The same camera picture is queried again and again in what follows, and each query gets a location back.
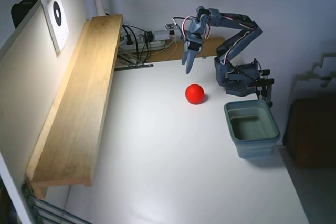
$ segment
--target metal bracket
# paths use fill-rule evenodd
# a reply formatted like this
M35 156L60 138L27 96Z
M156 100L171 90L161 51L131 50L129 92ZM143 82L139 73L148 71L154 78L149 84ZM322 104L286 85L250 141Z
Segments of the metal bracket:
M37 199L34 197L33 191L26 182L23 182L21 186L21 192L35 224L44 224L45 222L59 224L60 222L57 221L61 221L61 223L66 224L92 224L77 217L76 215L55 207L54 205L44 200Z
M151 68L154 67L153 64L143 64L143 65L130 65L126 67L115 68L114 71L123 71L123 70L131 70L131 69L140 69L140 68Z

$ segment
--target robotic arm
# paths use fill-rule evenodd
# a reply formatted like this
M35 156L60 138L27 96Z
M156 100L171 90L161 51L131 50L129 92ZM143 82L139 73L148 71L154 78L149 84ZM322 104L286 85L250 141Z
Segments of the robotic arm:
M225 87L228 94L241 97L251 93L257 93L258 97L262 95L269 106L272 106L270 99L274 79L267 79L270 71L262 70L261 67L258 70L260 63L256 59L250 64L235 67L230 63L230 60L263 33L257 23L246 15L221 13L217 9L204 9L202 6L197 8L197 17L192 18L189 29L184 30L182 26L184 41L182 64L186 64L186 73L190 72L195 57L202 50L202 35L205 34L207 24L241 30L216 50L215 68L218 84Z

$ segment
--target cable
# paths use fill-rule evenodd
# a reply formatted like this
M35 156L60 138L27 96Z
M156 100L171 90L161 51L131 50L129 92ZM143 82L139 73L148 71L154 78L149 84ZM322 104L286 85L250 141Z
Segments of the cable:
M259 60L257 60L257 62L258 62L258 65L260 66L261 72L263 72L263 68L261 67L261 64L260 64Z
M206 31L207 31L207 29L206 29L206 25L208 25L208 28L209 28L209 32L208 32L208 35L206 35ZM205 32L204 32L204 39L209 39L209 37L210 37L210 32L211 32L211 27L210 27L210 25L208 24L208 23L206 23L206 25L205 25Z
M159 52L155 52L155 53L153 53L153 54L151 54L151 55L158 55L158 54L162 53L163 51L167 50L167 49L170 47L170 45L171 45L172 43L174 43L174 42L173 42L173 41L170 42L170 43L169 43L165 48L163 48L161 51L159 51Z
M225 53L225 56L224 56L224 64L226 63L226 57L227 57L228 53L232 50L232 48L234 48L235 45L236 45L238 42L240 42L242 39L244 39L245 36L248 35L249 33L250 33L250 31L245 32L244 35L242 36L242 38L240 38L239 40L237 40L237 41L230 47L230 49Z
M173 54L174 53L176 53L176 51L177 51L177 40L176 40L176 36L174 36L174 38L175 38L175 50L166 58L166 59L164 59L163 61L166 61L166 60L169 60L172 56L173 56Z
M126 35L129 35L128 31L126 30L126 28L124 26L122 26L122 28L124 28L124 31L126 33Z
M137 37L136 37L136 35L135 35L135 33L134 33L134 31L132 30L131 27L129 27L128 25L122 25L122 26L125 27L125 28L127 28L133 34L134 39L135 39L135 45L137 47L137 53L136 53L137 57L136 58L137 58L137 60L139 60L139 44L138 44Z
M228 19L228 20L231 20L231 21L236 21L237 22L237 20L234 20L233 18L230 18L230 17L227 17L227 16L224 16L224 15L222 15L222 17L223 18L226 18L226 19ZM239 23L241 26L243 26L243 27L245 27L245 28L248 28L248 29L251 29L251 30L253 30L254 28L252 28L252 27L249 27L249 26L246 26L246 25L244 25L244 24L242 24L242 23Z
M140 27L137 27L137 26L132 26L132 25L124 25L124 26L133 27L133 28L135 28L135 29L138 29L138 30L140 30L140 31L144 31L145 33L148 33L148 31L146 31L146 30L144 30L144 29L142 29L142 28L140 28Z
M143 60L143 63L145 64L149 58L151 57L151 44L150 43L146 43L146 47L147 47L147 56L146 58Z
M195 16L187 16L187 17L183 20L183 22L182 22L182 34L183 34L184 39L186 39L185 32L184 32L184 25L185 25L185 22L186 22L188 19L190 19L190 18L197 18L197 17L195 17Z

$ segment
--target white cable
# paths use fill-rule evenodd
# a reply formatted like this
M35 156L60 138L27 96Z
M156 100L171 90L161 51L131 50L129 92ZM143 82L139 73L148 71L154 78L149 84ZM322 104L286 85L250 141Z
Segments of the white cable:
M187 16L183 22L182 22L182 34L183 34L183 37L184 39L186 39L186 35L185 35L185 32L184 32L184 25L185 25L185 22L189 19L189 18L196 18L195 16Z
M152 55L158 55L158 54L162 53L163 51L166 51L166 50L171 46L172 43L174 43L174 42L173 42L173 41L170 42L170 43L169 43L165 48L163 48L161 51L156 52L156 53L154 53L154 54L151 54L151 56L152 56Z
M226 63L226 57L228 55L228 53L235 47L235 45L240 42L242 39L245 38L246 35L248 35L250 33L250 31L247 31L246 33L244 33L244 35L242 36L242 38L240 38L239 40L237 40L231 47L230 49L226 52L225 56L224 56L224 64Z
M177 51L177 41L176 41L176 36L175 36L175 50L166 59L164 59L163 61L169 60L170 57L172 57L173 54L176 53L176 51Z

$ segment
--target red ball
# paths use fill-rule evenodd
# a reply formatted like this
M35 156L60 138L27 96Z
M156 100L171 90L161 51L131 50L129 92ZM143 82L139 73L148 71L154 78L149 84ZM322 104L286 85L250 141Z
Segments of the red ball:
M185 97L189 103L200 104L204 99L204 90L198 84L192 84L185 90Z

